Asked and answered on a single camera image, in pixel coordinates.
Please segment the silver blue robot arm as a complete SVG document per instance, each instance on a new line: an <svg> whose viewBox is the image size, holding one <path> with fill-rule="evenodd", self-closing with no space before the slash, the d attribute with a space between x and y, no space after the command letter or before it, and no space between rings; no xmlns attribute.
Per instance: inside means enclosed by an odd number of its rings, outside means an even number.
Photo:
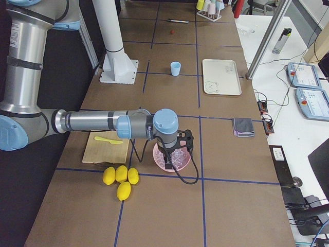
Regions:
<svg viewBox="0 0 329 247"><path fill-rule="evenodd" d="M95 39L98 59L104 52L103 41L92 1L81 1L81 8ZM1 1L1 101L6 86L6 56L9 51L11 17L6 11L6 1ZM48 32L45 48L45 69L41 76L38 104L41 108L78 110L92 78L90 62L84 48L84 38L75 30ZM68 134L48 137L16 151L1 150L1 174L21 167L50 168L57 164Z"/></svg>

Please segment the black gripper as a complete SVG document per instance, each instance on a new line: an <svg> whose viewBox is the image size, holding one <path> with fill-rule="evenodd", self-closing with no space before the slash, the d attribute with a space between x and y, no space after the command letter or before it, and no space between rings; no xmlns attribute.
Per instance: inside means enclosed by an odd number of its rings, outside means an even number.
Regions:
<svg viewBox="0 0 329 247"><path fill-rule="evenodd" d="M172 169L172 154L180 148L180 144L178 141L173 147L168 148L164 142L161 142L160 140L157 141L157 146L159 151L163 154L163 159L165 162L165 170Z"/></svg>

